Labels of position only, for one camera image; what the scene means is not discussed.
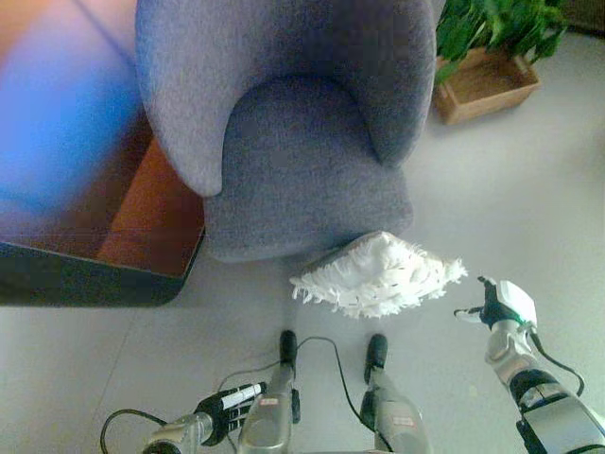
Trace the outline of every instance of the wooden table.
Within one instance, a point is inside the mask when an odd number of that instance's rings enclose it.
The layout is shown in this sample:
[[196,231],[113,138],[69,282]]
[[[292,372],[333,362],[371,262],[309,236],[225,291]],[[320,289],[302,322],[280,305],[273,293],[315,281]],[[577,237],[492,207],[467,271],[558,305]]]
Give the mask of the wooden table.
[[0,304],[157,305],[190,270],[202,200],[152,137],[126,3],[0,7]]

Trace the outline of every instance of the white fluffy duster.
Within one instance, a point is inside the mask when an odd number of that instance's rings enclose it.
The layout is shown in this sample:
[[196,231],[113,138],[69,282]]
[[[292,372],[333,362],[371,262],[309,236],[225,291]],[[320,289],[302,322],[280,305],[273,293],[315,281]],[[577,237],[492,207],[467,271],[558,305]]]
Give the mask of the white fluffy duster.
[[460,259],[442,260],[387,232],[367,234],[321,260],[313,271],[293,277],[292,297],[326,301],[353,318],[398,314],[423,298],[445,294],[467,271]]

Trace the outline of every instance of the wire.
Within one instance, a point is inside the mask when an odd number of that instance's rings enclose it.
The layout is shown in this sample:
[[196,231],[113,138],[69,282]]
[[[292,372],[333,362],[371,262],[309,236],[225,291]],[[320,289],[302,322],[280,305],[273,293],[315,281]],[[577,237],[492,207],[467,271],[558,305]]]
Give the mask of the wire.
[[223,391],[223,387],[225,386],[225,383],[227,383],[227,381],[230,378],[233,378],[234,376],[245,375],[245,374],[254,374],[254,373],[257,373],[257,372],[264,372],[264,371],[266,371],[267,369],[270,369],[273,366],[277,366],[279,363],[280,363],[280,361],[277,360],[277,361],[271,362],[267,366],[259,367],[258,369],[249,369],[247,371],[233,372],[232,374],[229,374],[225,378],[222,379],[222,381],[218,385],[218,388],[216,389],[216,392],[220,393],[221,391]]
[[566,366],[562,362],[557,361],[556,359],[551,357],[547,352],[545,352],[545,350],[542,346],[542,342],[540,341],[540,338],[538,337],[538,333],[530,333],[529,336],[531,337],[531,340],[533,341],[534,345],[536,346],[536,348],[538,349],[538,351],[540,352],[540,354],[543,357],[548,359],[550,362],[552,362],[556,366],[559,366],[563,370],[576,376],[576,378],[578,379],[578,382],[579,382],[578,390],[576,391],[576,396],[580,397],[582,395],[582,393],[584,392],[584,386],[585,386],[584,377],[580,373],[578,373],[574,369],[572,369],[571,367]]
[[[304,339],[301,343],[299,343],[298,347],[296,347],[297,352],[301,349],[301,347],[303,347],[303,345],[305,345],[307,342],[309,341],[326,341],[332,344],[332,346],[334,347],[334,353],[337,357],[337,364],[338,364],[338,372],[340,373],[340,381],[342,382],[342,388],[344,390],[344,395],[347,398],[347,403],[349,404],[349,408],[351,409],[351,411],[353,412],[353,414],[355,415],[355,417],[357,418],[357,420],[359,420],[359,422],[365,427],[368,428],[369,430],[371,430],[373,433],[378,434],[378,437],[380,437],[380,440],[382,441],[382,443],[385,444],[385,446],[387,447],[387,449],[389,450],[389,452],[393,452],[392,447],[390,446],[389,442],[387,441],[387,438],[379,431],[379,430],[374,430],[374,428],[370,427],[368,424],[366,424],[363,419],[361,419],[361,415],[357,412],[357,410],[355,409],[354,405],[353,405],[353,401],[351,400],[351,396],[349,395],[349,389],[347,388],[347,382],[344,378],[344,373],[342,372],[342,363],[340,362],[340,354],[338,353],[338,347],[336,345],[336,343],[329,339],[329,338],[324,338],[321,336],[310,336],[306,339]],[[280,361],[275,361],[272,362],[270,364],[268,364],[267,366],[263,366],[260,367],[258,369],[249,369],[247,371],[237,371],[237,372],[233,372],[232,374],[227,375],[225,378],[223,378],[223,380],[220,382],[220,384],[218,385],[218,392],[220,392],[223,388],[223,386],[225,386],[225,383],[232,377],[237,376],[237,375],[244,375],[244,374],[252,374],[252,373],[256,373],[256,372],[264,372],[267,369],[270,369],[271,367],[276,366],[277,364],[279,364]],[[237,452],[237,448],[235,447],[235,443],[233,442],[231,436],[227,435],[227,439],[229,440],[229,444],[231,445],[233,452]]]
[[311,337],[306,338],[305,340],[303,340],[301,342],[301,344],[299,345],[298,348],[301,348],[303,345],[305,345],[309,341],[326,341],[326,342],[330,342],[332,344],[332,346],[334,347],[334,353],[337,356],[338,372],[340,373],[340,380],[342,381],[342,389],[344,390],[344,395],[347,397],[347,403],[349,404],[349,408],[351,409],[351,411],[353,412],[353,414],[355,415],[355,417],[359,420],[359,422],[364,427],[366,427],[369,430],[371,430],[373,433],[378,434],[378,437],[380,437],[380,440],[382,441],[382,443],[385,444],[385,446],[387,447],[387,449],[389,450],[389,452],[393,452],[393,449],[392,449],[392,447],[390,447],[390,444],[387,441],[387,438],[385,438],[385,436],[379,430],[374,430],[374,428],[372,428],[368,424],[366,424],[363,421],[363,419],[361,419],[361,415],[355,409],[355,407],[353,405],[353,402],[351,401],[351,397],[349,396],[349,389],[347,388],[347,382],[344,379],[344,373],[342,372],[342,364],[340,363],[340,355],[338,354],[338,347],[337,347],[336,343],[333,340],[329,339],[329,338],[323,338],[323,337],[320,337],[320,336],[311,336]]
[[157,416],[145,413],[144,411],[140,410],[123,409],[115,411],[108,416],[108,418],[105,420],[105,424],[103,424],[103,429],[101,429],[101,437],[99,442],[101,443],[101,451],[103,452],[103,454],[109,454],[109,451],[107,450],[107,445],[105,444],[105,434],[107,433],[107,428],[109,427],[110,422],[120,414],[135,414],[137,416],[141,416],[142,418],[146,418],[149,421],[153,421],[154,423],[157,423],[160,426],[165,426],[167,424],[167,422],[163,419],[160,419]]
[[[301,343],[299,343],[298,347],[296,347],[296,351],[298,352],[301,349],[301,347],[303,347],[303,345],[305,345],[309,341],[326,341],[326,342],[329,342],[332,344],[332,346],[334,347],[334,353],[337,357],[338,372],[340,373],[340,381],[342,382],[342,389],[344,390],[344,395],[347,398],[347,403],[349,404],[349,408],[351,409],[351,411],[353,412],[353,414],[355,415],[357,420],[359,420],[359,422],[365,428],[368,428],[373,433],[376,433],[378,435],[378,437],[380,437],[380,440],[382,441],[382,443],[384,443],[384,445],[387,447],[389,452],[393,452],[393,449],[392,449],[392,447],[390,447],[390,444],[387,441],[387,439],[385,438],[385,436],[379,430],[374,430],[374,428],[372,428],[370,425],[366,424],[363,421],[363,419],[361,419],[361,415],[355,409],[355,407],[353,405],[353,401],[351,400],[351,396],[349,395],[349,389],[347,388],[347,382],[344,378],[344,372],[342,372],[342,363],[340,362],[340,354],[338,353],[338,347],[337,347],[336,343],[329,338],[324,338],[324,337],[320,337],[320,336],[311,336],[311,337],[308,337],[305,340],[303,340]],[[248,369],[245,371],[233,372],[233,373],[225,376],[225,378],[223,378],[221,380],[221,382],[218,384],[218,388],[217,388],[216,392],[219,393],[220,391],[222,391],[223,387],[225,386],[225,383],[227,383],[227,381],[229,379],[233,378],[234,376],[264,372],[267,369],[270,369],[271,367],[278,365],[279,363],[280,363],[280,361],[278,360],[278,361],[271,362],[270,364],[268,364],[266,366],[259,367],[257,369]],[[109,451],[107,450],[107,445],[105,443],[105,436],[106,436],[109,424],[115,417],[119,416],[120,414],[135,414],[137,416],[141,416],[150,421],[153,421],[154,423],[157,423],[160,426],[165,426],[167,424],[166,421],[164,421],[156,416],[153,416],[152,414],[145,413],[144,411],[140,411],[140,410],[123,409],[123,410],[115,411],[114,413],[110,414],[109,417],[105,420],[105,424],[103,424],[103,429],[101,429],[100,444],[101,444],[101,451],[103,452],[103,454],[109,454]],[[233,452],[237,452],[235,443],[233,442],[233,440],[229,434],[227,434],[227,440],[229,441],[229,444],[231,445]]]

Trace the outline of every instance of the tile floor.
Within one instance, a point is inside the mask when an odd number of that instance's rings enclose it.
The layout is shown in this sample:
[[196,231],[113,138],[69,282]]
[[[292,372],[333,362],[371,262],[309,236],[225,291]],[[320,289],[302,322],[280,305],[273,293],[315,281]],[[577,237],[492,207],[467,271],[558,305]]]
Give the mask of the tile floor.
[[[605,413],[605,42],[569,34],[537,69],[544,87],[518,109],[454,127],[431,113],[405,167],[416,208],[406,239],[461,256],[472,276],[524,287],[545,346],[585,374],[585,401]],[[227,373],[273,361],[285,328],[338,343],[356,402],[366,343],[385,333],[389,373],[423,410],[435,452],[522,452],[515,408],[483,362],[487,329],[452,317],[481,303],[473,279],[400,316],[354,321],[291,301],[287,277],[300,265],[224,265],[202,252],[181,295],[161,308],[0,307],[0,452],[97,453],[110,412],[176,418]],[[330,348],[309,344],[299,364],[294,448],[371,447]],[[109,447],[137,452],[153,429],[125,416]]]

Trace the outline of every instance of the green leaves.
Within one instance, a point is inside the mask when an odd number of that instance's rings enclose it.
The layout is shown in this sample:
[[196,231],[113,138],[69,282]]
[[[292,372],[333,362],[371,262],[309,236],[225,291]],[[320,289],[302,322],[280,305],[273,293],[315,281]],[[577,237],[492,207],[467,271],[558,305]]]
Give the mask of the green leaves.
[[556,33],[542,39],[538,44],[536,44],[536,51],[534,53],[533,59],[531,59],[531,64],[535,63],[539,59],[544,59],[546,57],[552,57],[559,47],[559,43],[561,42],[561,36],[565,32],[565,28],[557,31]]
[[458,60],[465,56],[473,36],[472,25],[464,18],[452,17],[445,23],[446,34],[441,37],[440,55],[446,60]]
[[469,49],[504,48],[511,55],[533,49],[532,63],[556,51],[566,23],[562,0],[447,0],[437,27],[437,54],[450,63],[436,75],[446,80]]

